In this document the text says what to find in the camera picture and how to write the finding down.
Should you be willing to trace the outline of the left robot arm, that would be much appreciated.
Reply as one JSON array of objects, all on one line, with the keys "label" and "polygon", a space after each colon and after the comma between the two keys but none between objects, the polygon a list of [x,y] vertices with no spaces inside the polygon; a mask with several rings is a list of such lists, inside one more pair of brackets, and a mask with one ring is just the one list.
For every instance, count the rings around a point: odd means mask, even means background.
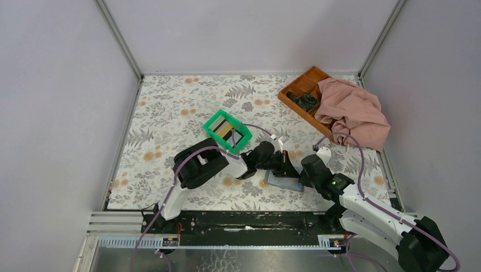
[{"label": "left robot arm", "polygon": [[245,180],[258,170],[268,171],[268,176],[281,184],[290,180],[297,182],[300,178],[288,152],[275,150],[271,142],[263,141],[252,150],[234,155],[220,148],[214,139],[205,139],[174,157],[173,185],[158,202],[156,215],[165,221],[177,218],[190,192],[222,171],[227,171],[235,179]]}]

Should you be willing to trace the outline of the grey leather card holder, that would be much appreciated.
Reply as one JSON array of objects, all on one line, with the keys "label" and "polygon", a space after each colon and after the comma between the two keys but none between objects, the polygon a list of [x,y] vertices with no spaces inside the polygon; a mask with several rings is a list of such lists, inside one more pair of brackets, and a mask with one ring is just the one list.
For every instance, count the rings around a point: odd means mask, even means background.
[{"label": "grey leather card holder", "polygon": [[267,172],[267,184],[294,192],[304,192],[304,186],[299,183],[297,178],[276,177],[272,171]]}]

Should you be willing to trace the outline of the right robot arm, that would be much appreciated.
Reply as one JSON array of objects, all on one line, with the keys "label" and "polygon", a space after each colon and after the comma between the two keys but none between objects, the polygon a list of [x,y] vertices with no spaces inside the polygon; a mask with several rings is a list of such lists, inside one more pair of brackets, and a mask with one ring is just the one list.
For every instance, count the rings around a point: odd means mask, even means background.
[{"label": "right robot arm", "polygon": [[326,211],[331,225],[338,224],[384,249],[404,271],[438,271],[449,258],[432,219],[417,219],[373,198],[351,178],[333,174],[317,155],[305,157],[301,165],[301,184],[334,203]]}]

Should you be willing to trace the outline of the green plastic bin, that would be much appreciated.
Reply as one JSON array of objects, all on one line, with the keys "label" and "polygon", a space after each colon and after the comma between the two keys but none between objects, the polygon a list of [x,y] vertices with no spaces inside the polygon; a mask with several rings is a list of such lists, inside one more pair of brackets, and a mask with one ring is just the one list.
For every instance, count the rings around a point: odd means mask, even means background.
[{"label": "green plastic bin", "polygon": [[235,155],[238,155],[252,138],[247,127],[222,109],[208,119],[202,128],[220,147]]}]

